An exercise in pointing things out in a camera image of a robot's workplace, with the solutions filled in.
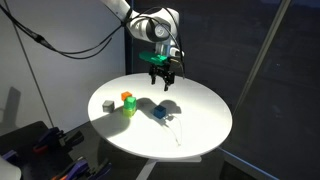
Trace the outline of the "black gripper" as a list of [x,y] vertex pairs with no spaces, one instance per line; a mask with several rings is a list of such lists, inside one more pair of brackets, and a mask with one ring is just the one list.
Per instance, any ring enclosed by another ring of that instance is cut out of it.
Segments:
[[169,65],[158,66],[152,64],[149,69],[149,75],[151,76],[151,84],[154,85],[156,77],[160,76],[165,82],[164,91],[168,91],[170,84],[174,83],[175,72],[169,70]]

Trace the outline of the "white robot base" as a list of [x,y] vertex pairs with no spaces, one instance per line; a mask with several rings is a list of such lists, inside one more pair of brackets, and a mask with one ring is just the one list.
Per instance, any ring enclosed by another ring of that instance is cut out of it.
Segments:
[[0,157],[0,180],[20,180],[21,170]]

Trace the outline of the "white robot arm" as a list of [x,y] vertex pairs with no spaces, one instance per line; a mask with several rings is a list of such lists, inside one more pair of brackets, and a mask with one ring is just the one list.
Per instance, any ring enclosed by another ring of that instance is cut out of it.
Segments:
[[184,68],[184,52],[178,34],[179,13],[166,7],[156,7],[156,12],[151,14],[147,11],[138,13],[126,0],[101,1],[133,38],[155,44],[153,52],[143,51],[139,58],[151,64],[151,84],[154,84],[159,76],[165,83],[164,90],[167,91],[175,81],[175,72],[170,69],[171,62],[176,61]]

